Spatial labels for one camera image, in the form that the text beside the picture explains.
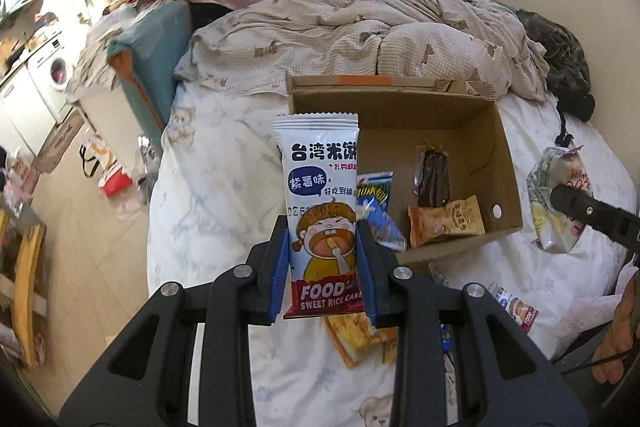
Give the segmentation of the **person's right hand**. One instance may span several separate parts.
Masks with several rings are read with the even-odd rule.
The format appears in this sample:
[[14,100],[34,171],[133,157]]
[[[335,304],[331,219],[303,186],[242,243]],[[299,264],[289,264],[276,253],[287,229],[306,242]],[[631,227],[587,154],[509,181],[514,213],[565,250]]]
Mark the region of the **person's right hand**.
[[[602,343],[594,352],[593,362],[608,359],[626,352],[634,345],[639,337],[639,329],[631,328],[631,313],[634,311],[634,295],[636,295],[637,277],[629,280],[613,315],[613,322],[608,329]],[[624,361],[622,358],[593,366],[592,376],[599,384],[617,384],[624,376]]]

